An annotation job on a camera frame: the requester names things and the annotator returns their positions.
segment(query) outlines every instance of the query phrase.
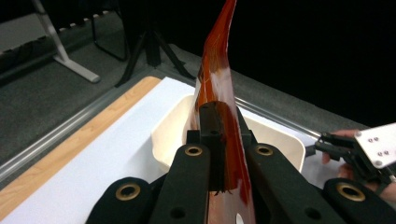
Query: gray floor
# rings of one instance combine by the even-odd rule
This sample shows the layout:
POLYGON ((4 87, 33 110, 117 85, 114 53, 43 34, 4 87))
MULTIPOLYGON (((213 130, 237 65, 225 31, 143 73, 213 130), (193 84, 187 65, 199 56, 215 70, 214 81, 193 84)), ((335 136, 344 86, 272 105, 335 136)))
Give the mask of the gray floor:
MULTIPOLYGON (((26 148, 37 147, 38 143, 42 145, 43 139, 50 137, 49 133, 70 119, 76 119, 76 115, 83 118, 79 120, 78 125, 70 126, 71 128, 66 133, 52 140, 51 144, 45 145, 42 150, 40 149, 37 156, 33 156, 23 166, 15 169, 12 175, 4 178, 1 187, 56 147, 67 135, 140 78, 147 75, 167 76, 194 85, 193 80, 186 79, 177 72, 164 53, 163 64, 157 68, 147 66, 145 54, 142 53, 133 78, 125 86, 115 89, 114 85, 122 76, 126 62, 117 61, 99 50, 92 43, 90 22, 86 23, 83 27, 73 27, 61 32, 60 38, 69 57, 99 75, 102 78, 99 83, 92 84, 52 60, 51 55, 54 50, 48 39, 34 43, 34 51, 28 62, 0 74, 0 77, 19 77, 0 87, 0 165, 4 166, 26 148)), ((101 43, 106 48, 122 54, 123 31, 117 15, 110 13, 98 18, 97 29, 101 43)), ((171 48, 185 63, 188 71, 196 76, 200 66, 200 57, 172 44, 171 48)), ((236 97, 308 130, 331 132, 339 129, 367 128, 258 83, 242 74, 233 71, 232 75, 236 97)))

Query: dark background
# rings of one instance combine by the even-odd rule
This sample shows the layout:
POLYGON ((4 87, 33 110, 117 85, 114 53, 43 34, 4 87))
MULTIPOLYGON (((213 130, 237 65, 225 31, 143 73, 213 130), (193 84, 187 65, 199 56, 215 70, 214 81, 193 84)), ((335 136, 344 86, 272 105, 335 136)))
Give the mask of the dark background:
MULTIPOLYGON (((29 11, 27 2, 7 1, 1 21, 29 11)), ((43 1, 43 5, 59 29, 87 17, 90 11, 81 8, 81 2, 87 0, 43 1)), ((202 55, 224 0, 149 4, 168 43, 202 55)), ((245 76, 367 126, 392 123, 396 121, 395 15, 394 1, 239 0, 229 40, 230 65, 245 76)))

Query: wooden plank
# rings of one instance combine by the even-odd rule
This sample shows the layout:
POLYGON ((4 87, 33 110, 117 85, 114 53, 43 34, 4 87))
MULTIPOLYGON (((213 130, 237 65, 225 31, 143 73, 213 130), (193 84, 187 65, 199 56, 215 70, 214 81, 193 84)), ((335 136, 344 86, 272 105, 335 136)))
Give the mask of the wooden plank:
POLYGON ((0 220, 52 178, 90 142, 142 99, 161 80, 145 77, 105 108, 46 157, 0 191, 0 220))

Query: hand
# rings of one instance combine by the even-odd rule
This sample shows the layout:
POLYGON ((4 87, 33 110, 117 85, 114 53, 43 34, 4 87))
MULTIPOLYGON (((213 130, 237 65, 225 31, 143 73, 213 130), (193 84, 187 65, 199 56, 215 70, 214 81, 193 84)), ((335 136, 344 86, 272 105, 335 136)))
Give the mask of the hand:
MULTIPOLYGON (((354 137, 355 132, 358 132, 359 130, 339 130, 337 132, 334 132, 332 134, 344 136, 344 137, 354 137)), ((328 153, 323 153, 322 154, 322 163, 327 164, 330 161, 330 155, 328 153)), ((338 169, 338 177, 342 178, 348 178, 348 179, 354 179, 353 178, 353 169, 352 166, 345 163, 340 166, 338 169)), ((365 185, 366 188, 376 191, 378 189, 378 184, 376 183, 368 183, 365 185)), ((389 184, 381 193, 380 197, 383 200, 389 201, 389 202, 394 202, 396 203, 396 183, 391 183, 389 184)))

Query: black tripod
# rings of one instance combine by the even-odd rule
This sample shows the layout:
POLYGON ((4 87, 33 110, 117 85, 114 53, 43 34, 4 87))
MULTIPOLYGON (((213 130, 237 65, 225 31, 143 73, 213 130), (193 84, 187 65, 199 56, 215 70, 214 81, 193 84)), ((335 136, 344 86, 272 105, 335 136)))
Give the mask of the black tripod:
POLYGON ((176 54, 163 39, 156 27, 156 22, 152 19, 154 13, 153 10, 150 9, 148 1, 119 0, 119 4, 128 45, 131 46, 133 43, 135 43, 135 45, 132 49, 130 47, 132 53, 131 57, 116 87, 121 86, 131 78, 142 49, 146 50, 146 57, 149 65, 153 67, 160 65, 160 46, 182 76, 192 79, 195 78, 186 70, 176 54))

